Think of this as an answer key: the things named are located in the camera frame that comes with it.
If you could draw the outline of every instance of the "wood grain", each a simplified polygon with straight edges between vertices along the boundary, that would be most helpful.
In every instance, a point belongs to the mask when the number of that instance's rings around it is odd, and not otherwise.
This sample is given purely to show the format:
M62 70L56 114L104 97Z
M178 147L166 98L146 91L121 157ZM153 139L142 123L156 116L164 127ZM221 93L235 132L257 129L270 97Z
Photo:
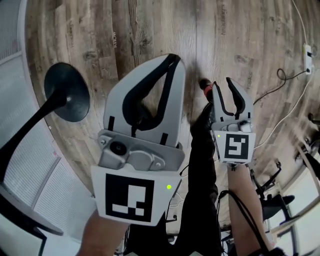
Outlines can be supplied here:
M296 0L296 4L308 44L317 52L320 5L315 0ZM113 86L139 64L167 53L178 54L184 62L187 73L179 138L186 152L184 164L188 164L190 154L190 123L207 103L198 87L199 79L216 81L227 110L233 111L226 77L238 81L254 101L282 83L276 75L278 68L288 77L304 68L304 36L291 0L29 0L25 36L29 71L40 105L45 102L45 74L54 63L70 63L87 83L91 101L84 120L67 123L51 114L46 122L66 159L91 191L90 166L97 164L101 154L97 136L103 128L106 98ZM318 57L314 65L319 67ZM303 140L316 130L307 114L320 117L319 78L316 70L296 110L254 152L259 182L277 170L277 160L283 167L278 176L280 186L284 187L298 171L294 145L297 137ZM292 109L307 80L305 74L289 80L254 106L257 145ZM144 100L153 115L163 81L164 77ZM219 190L227 188L223 165L217 164L216 172ZM180 195L185 196L187 191L184 178ZM172 208L170 214L181 216L181 209ZM229 223L227 200L221 202L219 219L222 225ZM174 233L179 226L177 221L167 228Z

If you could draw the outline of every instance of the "human arm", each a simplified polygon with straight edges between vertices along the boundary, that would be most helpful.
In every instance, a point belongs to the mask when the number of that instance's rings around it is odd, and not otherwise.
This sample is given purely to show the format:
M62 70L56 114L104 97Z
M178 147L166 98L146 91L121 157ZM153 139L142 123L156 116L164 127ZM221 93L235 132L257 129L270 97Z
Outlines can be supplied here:
M244 164L237 165L235 171L231 170L231 167L228 166L227 173L229 190L235 193L247 207L258 227L265 245L269 250L272 250L264 231L262 206L256 193L256 189L251 181L249 169ZM248 256L251 253L258 251L261 247L256 235L231 196L229 196L229 212L237 255Z
M97 211L85 225L77 256L113 256L129 224L102 218Z

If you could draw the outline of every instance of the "person's leg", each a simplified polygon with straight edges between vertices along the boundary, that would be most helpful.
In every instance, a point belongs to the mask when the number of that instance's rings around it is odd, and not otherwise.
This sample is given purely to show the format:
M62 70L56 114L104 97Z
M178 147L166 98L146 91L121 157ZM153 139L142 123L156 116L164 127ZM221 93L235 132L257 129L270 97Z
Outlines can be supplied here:
M210 134L212 105L207 105L191 128L192 143L188 169L188 194L181 218L180 232L174 245L177 255L220 255L220 227L215 201L218 197L213 155L215 146Z
M134 252L138 256L167 256L171 247L163 214L157 226L130 225L124 255Z

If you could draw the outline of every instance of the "power strip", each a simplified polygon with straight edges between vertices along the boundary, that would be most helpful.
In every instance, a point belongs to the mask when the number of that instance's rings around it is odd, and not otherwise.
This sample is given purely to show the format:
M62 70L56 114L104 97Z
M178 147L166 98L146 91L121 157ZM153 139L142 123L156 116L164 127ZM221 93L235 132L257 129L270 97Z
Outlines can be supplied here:
M304 61L304 70L306 70L306 74L310 75L312 70L312 52L311 46L308 44L303 45L303 61Z

